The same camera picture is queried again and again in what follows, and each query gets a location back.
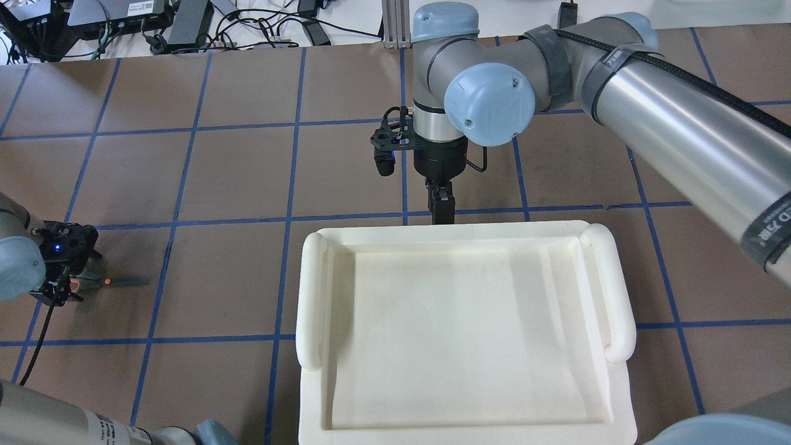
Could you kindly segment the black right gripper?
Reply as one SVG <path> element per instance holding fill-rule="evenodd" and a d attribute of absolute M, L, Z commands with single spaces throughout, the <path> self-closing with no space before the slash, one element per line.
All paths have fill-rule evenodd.
<path fill-rule="evenodd" d="M 463 173 L 467 165 L 467 137 L 437 143 L 417 136 L 413 150 L 413 167 L 427 178 L 428 209 L 432 225 L 455 223 L 455 197 L 452 178 Z"/>

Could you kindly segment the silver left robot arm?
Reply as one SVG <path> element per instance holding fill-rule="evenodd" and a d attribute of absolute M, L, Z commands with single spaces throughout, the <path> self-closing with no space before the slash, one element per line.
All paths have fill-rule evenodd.
<path fill-rule="evenodd" d="M 87 271 L 90 260 L 101 259 L 94 226 L 40 219 L 8 195 L 2 195 L 1 211 L 2 301 L 30 295 L 47 309 L 22 377 L 16 383 L 2 380 L 3 444 L 237 443 L 217 420 L 204 420 L 193 430 L 146 429 L 28 388 L 57 307 L 81 302 L 88 290 L 133 287 L 138 281 L 115 281 Z"/>

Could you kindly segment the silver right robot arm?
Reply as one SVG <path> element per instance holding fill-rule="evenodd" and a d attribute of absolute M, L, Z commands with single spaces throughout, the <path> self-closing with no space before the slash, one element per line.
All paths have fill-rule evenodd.
<path fill-rule="evenodd" d="M 667 61 L 645 16 L 543 25 L 495 49 L 474 6 L 434 2 L 413 15 L 412 51 L 413 128 L 430 147 L 503 145 L 577 102 L 789 285 L 789 125 Z"/>

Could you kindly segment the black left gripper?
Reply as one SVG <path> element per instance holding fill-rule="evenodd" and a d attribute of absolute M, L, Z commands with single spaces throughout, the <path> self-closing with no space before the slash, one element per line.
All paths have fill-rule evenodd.
<path fill-rule="evenodd" d="M 43 283 L 29 295 L 48 307 L 63 307 L 67 302 L 82 302 L 82 293 L 98 290 L 103 278 L 95 273 L 76 275 L 67 265 L 48 265 Z"/>

